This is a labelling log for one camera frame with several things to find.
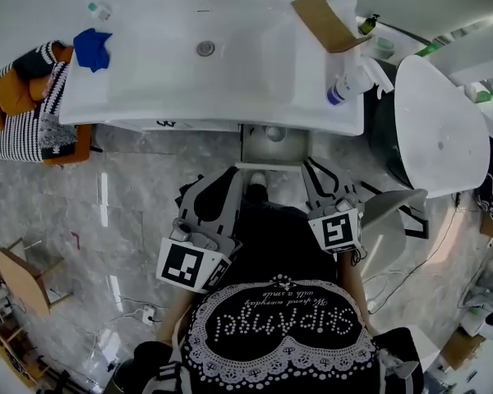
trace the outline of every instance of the towel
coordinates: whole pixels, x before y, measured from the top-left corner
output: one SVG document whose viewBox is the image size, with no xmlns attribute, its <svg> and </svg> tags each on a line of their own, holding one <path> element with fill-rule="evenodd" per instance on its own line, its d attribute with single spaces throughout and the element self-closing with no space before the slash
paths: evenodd
<svg viewBox="0 0 493 394">
<path fill-rule="evenodd" d="M 108 68 L 109 55 L 104 43 L 110 36 L 112 34 L 96 32 L 93 28 L 80 32 L 73 39 L 79 66 L 89 67 L 94 73 L 98 69 Z"/>
</svg>

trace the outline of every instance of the small bottle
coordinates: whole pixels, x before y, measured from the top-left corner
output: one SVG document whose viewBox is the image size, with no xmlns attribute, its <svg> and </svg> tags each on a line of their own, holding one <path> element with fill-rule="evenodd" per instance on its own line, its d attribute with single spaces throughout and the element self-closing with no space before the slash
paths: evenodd
<svg viewBox="0 0 493 394">
<path fill-rule="evenodd" d="M 104 4 L 90 3 L 88 9 L 91 11 L 91 16 L 95 19 L 99 19 L 101 22 L 105 22 L 112 15 L 112 12 Z"/>
<path fill-rule="evenodd" d="M 418 51 L 418 53 L 414 53 L 415 56 L 420 56 L 420 57 L 424 57 L 426 56 L 427 54 L 431 54 L 433 53 L 434 51 L 436 51 L 438 49 L 438 45 L 436 44 L 429 44 L 427 45 L 427 47 L 425 48 L 422 48 L 420 51 Z"/>
<path fill-rule="evenodd" d="M 356 66 L 354 71 L 345 72 L 336 80 L 334 86 L 327 90 L 327 100 L 333 105 L 340 105 L 363 94 L 375 84 L 378 85 L 378 99 L 381 99 L 383 91 L 388 93 L 394 90 L 389 77 L 376 60 L 364 56 L 360 66 Z"/>
<path fill-rule="evenodd" d="M 362 24 L 358 27 L 360 32 L 362 32 L 362 34 L 364 35 L 369 34 L 376 27 L 376 21 L 378 20 L 379 17 L 380 15 L 376 15 L 376 14 L 372 15 L 372 17 L 367 17 L 362 22 Z"/>
</svg>

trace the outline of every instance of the tile floor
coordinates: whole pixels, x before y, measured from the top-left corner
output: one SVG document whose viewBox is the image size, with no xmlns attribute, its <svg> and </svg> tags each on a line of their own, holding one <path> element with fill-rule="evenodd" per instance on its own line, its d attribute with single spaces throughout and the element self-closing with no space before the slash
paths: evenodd
<svg viewBox="0 0 493 394">
<path fill-rule="evenodd" d="M 74 297 L 48 319 L 14 307 L 39 352 L 58 369 L 71 369 L 76 381 L 101 392 L 111 374 L 110 362 L 123 361 L 142 341 L 154 338 L 154 327 L 141 322 L 139 300 L 165 306 L 174 289 L 158 281 L 157 253 L 177 215 L 178 188 L 233 164 L 240 157 L 239 135 L 215 132 L 138 134 L 99 126 L 86 163 L 58 167 L 0 162 L 0 245 L 23 237 L 28 260 L 43 268 L 62 256 L 66 262 L 48 280 L 57 293 Z M 376 164 L 366 140 L 318 133 L 313 153 L 332 158 L 355 181 L 381 190 L 401 188 Z M 100 181 L 108 193 L 99 193 Z M 304 208 L 300 174 L 271 172 L 270 199 Z M 107 219 L 100 204 L 107 204 Z M 486 255 L 487 238 L 478 233 L 481 214 L 468 195 L 454 213 L 450 196 L 427 201 L 431 224 L 428 241 L 408 238 L 403 256 L 386 277 L 366 285 L 374 308 L 404 279 L 405 273 L 440 249 L 394 293 L 372 321 L 377 328 L 416 324 L 442 347 L 459 321 L 458 298 Z M 80 248 L 71 234 L 80 237 Z M 158 309 L 160 319 L 165 309 Z M 115 319 L 124 314 L 135 316 Z"/>
</svg>

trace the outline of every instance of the wooden stool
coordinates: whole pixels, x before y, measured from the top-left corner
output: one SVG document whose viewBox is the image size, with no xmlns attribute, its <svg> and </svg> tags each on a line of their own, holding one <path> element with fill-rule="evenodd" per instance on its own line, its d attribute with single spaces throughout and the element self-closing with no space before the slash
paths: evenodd
<svg viewBox="0 0 493 394">
<path fill-rule="evenodd" d="M 25 257 L 23 251 L 21 238 L 7 248 L 0 248 L 0 273 L 7 287 L 16 297 L 22 299 L 38 315 L 47 317 L 52 308 L 73 296 L 72 293 L 68 293 L 52 303 L 44 286 L 44 276 L 62 264 L 64 259 L 58 260 L 48 269 L 40 272 L 23 259 Z"/>
</svg>

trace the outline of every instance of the sink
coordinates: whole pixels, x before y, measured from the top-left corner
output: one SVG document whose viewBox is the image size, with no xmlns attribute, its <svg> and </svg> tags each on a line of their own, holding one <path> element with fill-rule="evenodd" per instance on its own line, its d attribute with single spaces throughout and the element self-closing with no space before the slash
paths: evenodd
<svg viewBox="0 0 493 394">
<path fill-rule="evenodd" d="M 296 45 L 291 16 L 255 7 L 246 11 L 241 5 L 197 10 L 182 4 L 174 13 L 143 8 L 136 21 L 121 24 L 124 39 L 113 49 L 111 99 L 194 93 L 213 99 L 223 94 L 281 103 L 292 99 Z M 201 42 L 213 44 L 213 53 L 199 55 Z"/>
<path fill-rule="evenodd" d="M 266 135 L 266 126 L 244 126 L 241 162 L 236 163 L 236 166 L 243 169 L 300 172 L 303 161 L 311 156 L 311 132 L 293 128 L 279 130 L 284 131 L 284 138 L 273 141 Z"/>
<path fill-rule="evenodd" d="M 326 90 L 360 49 L 328 54 L 293 0 L 108 0 L 110 65 L 74 58 L 60 121 L 221 121 L 363 132 L 363 97 L 333 106 Z M 327 0 L 357 33 L 357 0 Z M 205 44 L 204 57 L 197 52 Z"/>
</svg>

